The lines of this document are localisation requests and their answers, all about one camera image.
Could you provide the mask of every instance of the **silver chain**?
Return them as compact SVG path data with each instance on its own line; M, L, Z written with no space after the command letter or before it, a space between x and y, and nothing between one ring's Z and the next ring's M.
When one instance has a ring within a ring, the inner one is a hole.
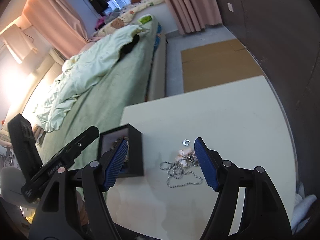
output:
M203 179L199 176L197 176L193 171L188 171L186 172L187 169L191 168L191 167L199 167L199 162L198 162L198 159L196 158L196 156L193 154L193 155L187 155L185 157L183 157L183 160L187 161L187 166L186 167L183 167L179 162L175 162L175 163L170 163L170 162L161 162L160 165L159 165L159 168L163 171L167 171L169 177L167 178L167 185L170 187L170 188L175 188L175 187L184 187L184 186L187 186L187 185L199 185L203 182ZM170 166L167 167L167 168L163 168L163 164L169 164ZM180 184L180 185L174 185L174 186L171 186L170 185L170 180L172 178L175 178L175 179L182 179L182 177L184 175L188 175L188 174L193 174L193 176L197 179L200 179L200 181L198 182L187 182L185 184Z

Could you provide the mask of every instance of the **white table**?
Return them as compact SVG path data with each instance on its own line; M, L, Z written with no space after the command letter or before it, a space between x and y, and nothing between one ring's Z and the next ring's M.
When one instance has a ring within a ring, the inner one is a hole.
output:
M172 240L198 240L218 193L203 182L169 188L162 161L173 161L182 141L202 137L209 149L238 167L263 166L284 203L289 219L295 193L292 142L279 104L263 76L129 106L121 125L143 133L145 176L117 179L107 205L114 222L136 232ZM193 168L197 175L200 168ZM183 181L196 181L192 175ZM230 233L238 231L244 188Z

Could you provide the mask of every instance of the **black box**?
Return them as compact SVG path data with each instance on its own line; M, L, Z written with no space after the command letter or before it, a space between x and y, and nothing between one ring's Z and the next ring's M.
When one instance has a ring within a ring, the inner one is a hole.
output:
M118 178L143 176L142 134L130 124L103 132L99 138L97 159L112 148L112 144L119 137L128 137L129 151L127 168L122 168Z

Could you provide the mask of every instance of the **silver screw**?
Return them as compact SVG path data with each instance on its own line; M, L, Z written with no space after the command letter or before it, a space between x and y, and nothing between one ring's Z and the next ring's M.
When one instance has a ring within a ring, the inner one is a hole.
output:
M222 165L225 166L225 167L230 167L231 166L231 161L223 161Z
M65 167L60 167L58 169L58 173L64 173L66 171L66 168Z
M262 168L261 166L257 166L257 172L260 172L260 173L264 172L264 168Z
M99 165L99 162L98 161L93 161L93 162L90 162L90 167L97 167Z
M184 146L189 146L190 144L188 144L188 142L190 142L190 141L187 140L187 139L185 139L185 140L182 141L182 144L183 144Z

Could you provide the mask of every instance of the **beige headboard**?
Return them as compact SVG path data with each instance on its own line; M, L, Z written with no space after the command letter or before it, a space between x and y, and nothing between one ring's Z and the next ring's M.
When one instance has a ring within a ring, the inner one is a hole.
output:
M19 98L11 104L4 125L0 130L0 145L11 147L8 132L8 122L17 114L22 114L28 100L36 89L41 80L45 80L47 84L52 84L54 79L62 73L62 59L53 49L47 54L40 66L27 77L26 86Z

